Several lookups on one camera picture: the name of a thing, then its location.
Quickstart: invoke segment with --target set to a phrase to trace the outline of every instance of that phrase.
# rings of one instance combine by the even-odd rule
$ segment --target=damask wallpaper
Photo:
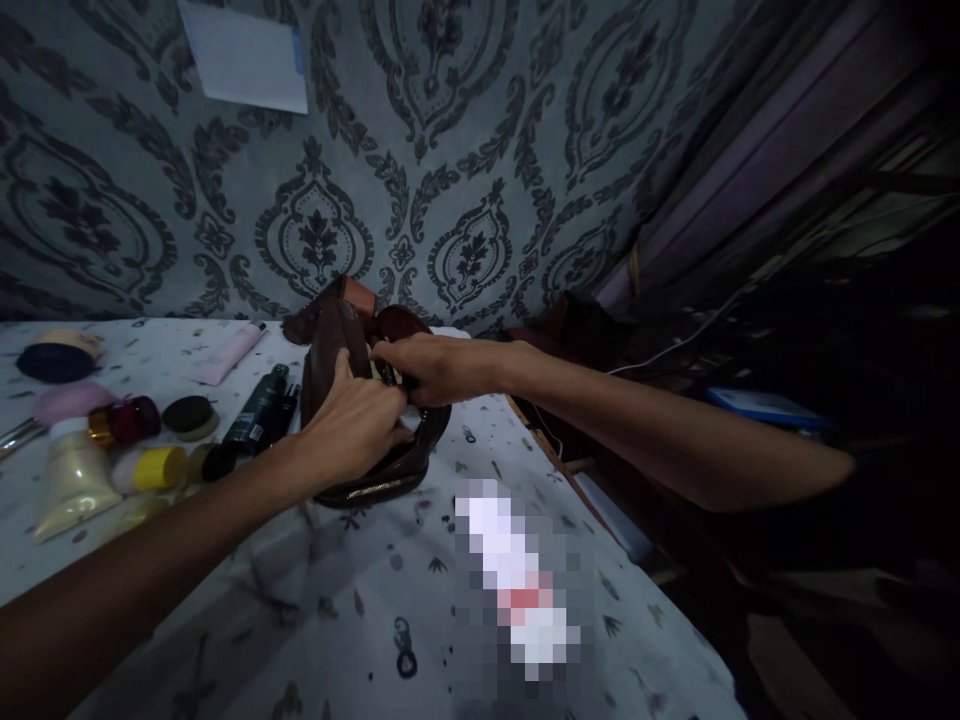
[[[0,5],[0,311],[282,317],[336,273],[482,333],[589,287],[788,0],[250,0],[306,116],[204,97],[174,0]]]

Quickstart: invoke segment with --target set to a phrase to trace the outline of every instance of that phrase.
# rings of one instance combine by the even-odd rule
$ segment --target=floral tablecloth
[[[148,395],[162,410],[184,395],[206,395],[221,416],[216,437],[222,438],[257,379],[275,363],[291,367],[292,381],[302,372],[305,349],[288,343],[279,323],[271,322],[220,386],[183,378],[192,362],[242,324],[163,318],[2,324],[0,417],[5,426],[16,425],[46,389],[17,371],[17,355],[43,330],[67,326],[101,338],[105,352],[93,378],[118,397]],[[166,431],[145,443],[170,444],[176,441]],[[106,542],[139,502],[127,499],[36,545],[32,530],[46,448],[40,438],[0,463],[0,604]],[[545,683],[521,683],[524,701],[513,691],[496,701],[470,691],[477,669],[484,662],[492,668],[498,654],[496,647],[457,640],[466,637],[458,634],[458,623],[478,617],[457,617],[467,604],[463,593],[472,592],[467,544],[459,542],[466,528],[453,506],[458,478],[497,480],[512,495],[515,515],[538,520],[527,526],[528,532],[539,528],[541,547],[565,548],[564,566],[552,568],[555,577],[586,591],[578,609],[587,646],[578,663],[584,667],[553,681],[549,691],[538,690]],[[349,512],[295,508],[270,521],[73,717],[493,715],[743,717],[730,673],[713,649],[594,522],[499,395],[454,406],[417,492]]]

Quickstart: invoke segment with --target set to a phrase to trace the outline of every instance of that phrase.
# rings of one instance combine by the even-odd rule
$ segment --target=black spray bottle
[[[270,408],[263,425],[263,435],[257,440],[257,447],[254,455],[259,455],[278,440],[282,440],[287,430],[290,429],[290,421],[293,419],[293,411],[297,409],[297,399],[300,397],[300,386],[291,385],[287,388],[287,394],[282,398],[277,398]]]
[[[274,365],[270,374],[260,379],[223,438],[224,445],[232,445],[251,455],[256,452],[257,441],[263,436],[270,409],[280,400],[287,387],[289,372],[290,368],[286,365]]]

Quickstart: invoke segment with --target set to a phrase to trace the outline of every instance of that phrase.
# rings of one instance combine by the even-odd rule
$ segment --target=hand
[[[342,348],[327,399],[307,427],[288,438],[293,476],[304,484],[302,499],[363,477],[394,446],[413,440],[397,425],[407,403],[403,388],[353,377],[349,358]]]
[[[514,368],[539,356],[525,342],[499,343],[417,333],[395,343],[379,342],[371,353],[420,381],[410,401],[437,407],[494,392],[509,392]]]

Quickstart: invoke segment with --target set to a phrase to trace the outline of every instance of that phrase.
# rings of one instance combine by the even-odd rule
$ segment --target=cream tube
[[[187,379],[204,385],[219,385],[233,366],[260,341],[266,331],[266,323],[244,325],[223,347],[210,357],[201,360],[187,375]]]

